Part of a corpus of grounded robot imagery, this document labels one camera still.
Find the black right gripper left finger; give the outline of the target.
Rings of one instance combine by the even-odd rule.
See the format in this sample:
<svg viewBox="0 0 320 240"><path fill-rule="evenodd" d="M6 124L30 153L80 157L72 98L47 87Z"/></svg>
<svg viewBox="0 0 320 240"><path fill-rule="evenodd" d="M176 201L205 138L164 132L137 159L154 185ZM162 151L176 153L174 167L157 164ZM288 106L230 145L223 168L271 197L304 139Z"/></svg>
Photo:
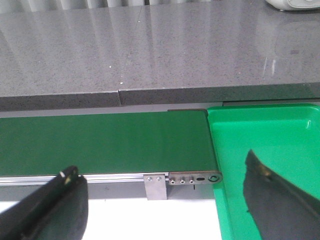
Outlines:
<svg viewBox="0 0 320 240"><path fill-rule="evenodd" d="M80 240L89 212L88 184L72 165L0 214L2 240Z"/></svg>

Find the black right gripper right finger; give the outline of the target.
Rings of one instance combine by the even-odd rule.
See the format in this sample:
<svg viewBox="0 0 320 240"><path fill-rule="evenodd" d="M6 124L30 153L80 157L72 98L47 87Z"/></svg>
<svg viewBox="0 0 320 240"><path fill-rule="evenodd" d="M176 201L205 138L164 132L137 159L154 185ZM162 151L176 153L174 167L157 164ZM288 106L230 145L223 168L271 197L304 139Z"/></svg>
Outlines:
<svg viewBox="0 0 320 240"><path fill-rule="evenodd" d="M264 165L245 159L243 196L263 240L318 240L320 201Z"/></svg>

